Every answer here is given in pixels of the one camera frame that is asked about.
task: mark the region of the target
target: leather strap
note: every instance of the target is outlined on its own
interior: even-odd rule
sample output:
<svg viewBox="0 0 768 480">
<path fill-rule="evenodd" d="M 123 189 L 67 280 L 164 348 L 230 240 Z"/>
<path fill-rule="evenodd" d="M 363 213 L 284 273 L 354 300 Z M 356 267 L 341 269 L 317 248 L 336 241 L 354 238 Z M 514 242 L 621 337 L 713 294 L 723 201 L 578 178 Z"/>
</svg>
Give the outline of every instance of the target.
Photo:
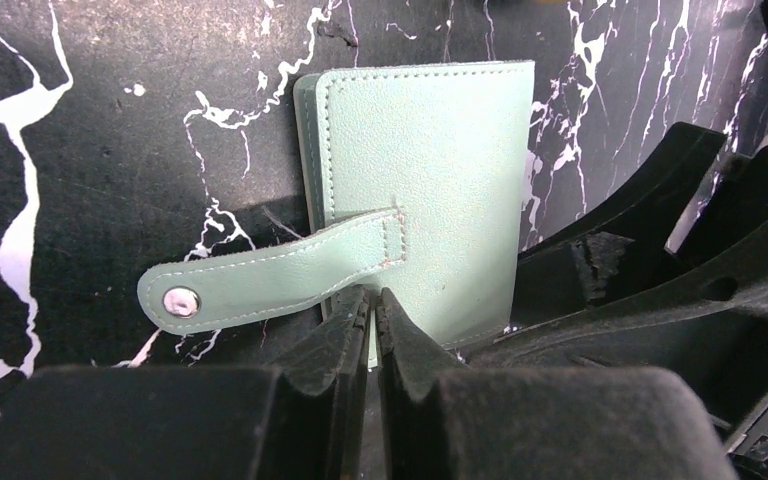
<svg viewBox="0 0 768 480">
<path fill-rule="evenodd" d="M 178 335 L 298 312 L 363 277 L 407 260 L 405 217 L 395 208 L 350 218 L 298 242 L 194 262 L 158 265 L 140 278 L 140 305 Z M 166 311 L 163 297 L 183 287 L 198 295 L 191 318 Z"/>
</svg>

